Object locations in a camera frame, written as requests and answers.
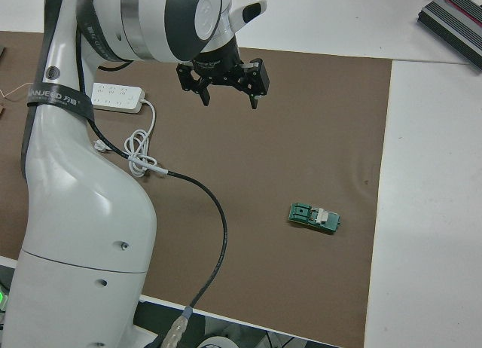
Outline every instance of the silver band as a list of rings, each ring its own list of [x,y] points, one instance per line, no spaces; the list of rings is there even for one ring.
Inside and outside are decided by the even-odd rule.
[[[139,0],[120,0],[120,13],[127,41],[134,53],[142,60],[153,60],[153,56],[145,45],[139,19]]]

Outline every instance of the white round object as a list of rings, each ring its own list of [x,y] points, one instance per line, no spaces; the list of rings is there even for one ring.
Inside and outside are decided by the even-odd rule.
[[[197,348],[239,348],[236,343],[226,337],[211,337],[203,341]]]
[[[199,0],[199,3],[197,3],[194,26],[197,36],[201,40],[205,41],[212,35],[218,22],[220,10],[221,0]]]

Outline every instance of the green circuit module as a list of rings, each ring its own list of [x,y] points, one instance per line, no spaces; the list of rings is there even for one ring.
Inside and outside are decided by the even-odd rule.
[[[334,233],[340,225],[340,216],[336,212],[329,212],[305,203],[293,203],[288,219],[330,234]]]

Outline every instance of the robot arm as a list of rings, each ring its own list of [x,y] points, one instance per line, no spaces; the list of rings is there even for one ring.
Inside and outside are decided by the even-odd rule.
[[[208,84],[254,99],[267,76],[261,61],[242,63],[234,34],[265,8],[265,0],[45,0],[23,141],[29,220],[2,348],[144,348],[155,339],[133,326],[133,314],[156,215],[139,184],[90,143],[96,70],[106,60],[178,62],[199,74],[182,85],[205,103]]]

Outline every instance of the brown mat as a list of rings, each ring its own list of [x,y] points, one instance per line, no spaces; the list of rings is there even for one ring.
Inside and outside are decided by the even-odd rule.
[[[0,88],[31,81],[41,36],[0,33]],[[199,308],[345,347],[363,346],[377,191],[391,63],[388,60],[242,50],[261,57],[269,96],[252,111],[248,98],[211,87],[205,108],[178,85],[175,66],[134,63],[98,81],[140,86],[158,111],[151,155],[199,179],[221,201],[230,228],[227,257]],[[20,175],[26,116],[19,102],[0,101],[0,255],[16,258],[27,216]],[[138,115],[98,111],[97,123],[121,146]],[[127,164],[109,156],[124,169]],[[159,226],[144,294],[188,304],[218,257],[221,223],[198,188],[171,178],[139,182]],[[340,213],[329,236],[287,221],[290,204]]]

